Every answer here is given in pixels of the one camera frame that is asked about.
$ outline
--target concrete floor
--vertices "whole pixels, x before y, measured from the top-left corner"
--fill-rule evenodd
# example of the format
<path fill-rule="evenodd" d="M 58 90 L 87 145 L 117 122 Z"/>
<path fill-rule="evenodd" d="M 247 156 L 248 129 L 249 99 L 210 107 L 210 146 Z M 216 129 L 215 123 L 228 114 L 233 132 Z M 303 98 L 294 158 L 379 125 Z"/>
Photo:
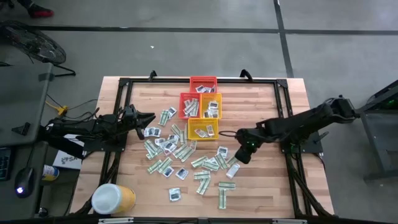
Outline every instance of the concrete floor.
<path fill-rule="evenodd" d="M 286 29 L 397 30 L 394 0 L 279 0 Z M 272 0 L 42 0 L 55 17 L 31 20 L 20 6 L 3 9 L 0 20 L 35 25 L 118 27 L 204 27 L 277 29 Z M 47 31 L 67 53 L 64 66 L 76 77 L 58 78 L 49 93 L 65 105 L 96 98 L 105 75 L 217 75 L 236 77 L 248 69 L 254 77 L 287 77 L 279 34 L 173 32 Z M 304 78 L 311 106 L 343 94 L 357 107 L 397 79 L 396 35 L 287 35 L 294 77 Z M 18 50 L 0 46 L 0 61 L 30 63 Z M 70 116 L 94 110 L 95 103 Z M 55 113 L 46 108 L 43 123 Z M 326 175 L 337 215 L 396 222 L 398 182 L 365 183 L 377 172 L 362 123 L 333 124 L 323 139 Z M 49 187 L 51 215 L 63 215 L 77 173 L 66 171 Z"/>

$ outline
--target wooden tabletop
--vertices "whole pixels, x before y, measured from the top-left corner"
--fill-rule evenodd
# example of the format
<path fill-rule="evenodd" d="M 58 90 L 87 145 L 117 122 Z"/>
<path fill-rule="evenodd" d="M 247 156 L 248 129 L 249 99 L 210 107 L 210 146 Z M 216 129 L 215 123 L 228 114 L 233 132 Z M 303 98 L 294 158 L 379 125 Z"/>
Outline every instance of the wooden tabletop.
<path fill-rule="evenodd" d="M 114 101 L 120 77 L 104 77 L 99 93 L 98 114 L 113 112 Z M 304 81 L 301 78 L 287 79 L 293 113 L 309 109 Z M 180 129 L 186 121 L 176 115 L 167 122 L 166 127 L 158 125 L 160 113 L 170 106 L 178 109 L 179 95 L 188 92 L 188 83 L 135 83 L 132 88 L 131 103 L 141 112 L 154 112 L 156 119 L 150 126 L 162 129 L 162 137 L 172 134 L 172 124 Z M 228 84 L 218 85 L 218 92 L 223 97 L 223 118 L 219 121 L 220 131 L 239 128 L 253 128 L 255 123 L 277 117 L 275 94 L 268 84 Z M 220 136 L 217 141 L 198 141 L 195 153 L 184 163 L 173 156 L 172 167 L 189 170 L 185 180 L 180 180 L 175 173 L 169 178 L 158 172 L 149 174 L 147 168 L 157 159 L 165 159 L 164 154 L 153 160 L 146 158 L 144 142 L 140 141 L 135 131 L 130 131 L 126 150 L 122 153 L 117 184 L 132 188 L 136 195 L 136 205 L 132 210 L 115 214 L 130 217 L 247 217 L 277 218 L 293 217 L 292 199 L 284 156 L 277 143 L 263 144 L 252 155 L 249 164 L 242 164 L 235 177 L 227 178 L 226 170 L 211 173 L 210 187 L 204 196 L 196 193 L 200 184 L 193 180 L 193 173 L 202 169 L 193 169 L 191 162 L 201 156 L 213 157 L 218 146 L 228 147 L 228 157 L 234 155 L 239 143 L 233 138 Z M 75 212 L 88 200 L 98 186 L 103 163 L 103 152 L 96 152 L 83 161 L 78 183 L 73 197 L 71 212 Z M 303 155 L 303 164 L 307 184 L 314 196 L 330 213 L 333 213 L 325 171 L 319 159 L 310 154 Z M 226 209 L 218 209 L 218 182 L 233 181 L 236 190 L 227 191 Z M 180 187 L 182 199 L 169 201 L 169 189 Z M 300 208 L 304 211 L 301 190 L 298 190 Z"/>

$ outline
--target red shoe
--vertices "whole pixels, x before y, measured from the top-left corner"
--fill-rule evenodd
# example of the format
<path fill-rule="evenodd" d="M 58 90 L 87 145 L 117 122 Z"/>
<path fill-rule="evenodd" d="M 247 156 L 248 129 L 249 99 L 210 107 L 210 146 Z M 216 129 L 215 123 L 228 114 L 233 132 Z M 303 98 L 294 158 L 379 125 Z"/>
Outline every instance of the red shoe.
<path fill-rule="evenodd" d="M 53 10 L 43 8 L 36 4 L 33 4 L 27 12 L 29 13 L 31 18 L 41 18 L 41 17 L 51 17 L 54 15 Z"/>

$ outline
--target plastic cup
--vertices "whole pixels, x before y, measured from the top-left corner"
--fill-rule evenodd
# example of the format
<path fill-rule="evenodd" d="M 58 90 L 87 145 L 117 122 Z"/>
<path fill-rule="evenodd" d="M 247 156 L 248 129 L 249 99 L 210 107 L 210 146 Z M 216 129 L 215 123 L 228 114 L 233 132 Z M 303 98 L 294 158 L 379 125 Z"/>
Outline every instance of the plastic cup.
<path fill-rule="evenodd" d="M 130 210 L 136 203 L 132 189 L 116 184 L 99 186 L 91 198 L 91 204 L 99 214 L 109 215 Z"/>

